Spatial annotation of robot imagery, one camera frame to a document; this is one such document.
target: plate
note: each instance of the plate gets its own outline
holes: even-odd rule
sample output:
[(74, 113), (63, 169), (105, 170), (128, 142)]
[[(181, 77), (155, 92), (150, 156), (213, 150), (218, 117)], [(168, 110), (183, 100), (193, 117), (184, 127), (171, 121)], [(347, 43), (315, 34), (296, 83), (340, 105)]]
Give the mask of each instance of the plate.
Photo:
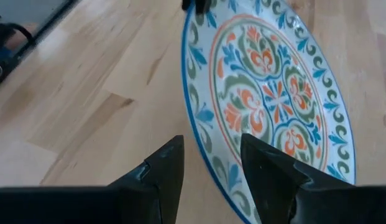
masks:
[(329, 65), (283, 0), (217, 0), (182, 40), (186, 107), (215, 183), (246, 223), (260, 223), (241, 167), (251, 133), (329, 175), (354, 184), (349, 118)]

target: patterned plate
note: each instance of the patterned plate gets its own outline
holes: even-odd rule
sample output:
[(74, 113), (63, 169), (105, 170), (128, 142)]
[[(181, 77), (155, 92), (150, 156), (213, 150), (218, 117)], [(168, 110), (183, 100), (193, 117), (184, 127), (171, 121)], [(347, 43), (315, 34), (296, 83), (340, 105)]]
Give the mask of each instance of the patterned plate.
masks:
[(183, 30), (188, 115), (213, 179), (246, 223), (260, 223), (244, 178), (241, 133), (355, 182), (354, 145), (336, 80), (283, 0), (217, 0)]

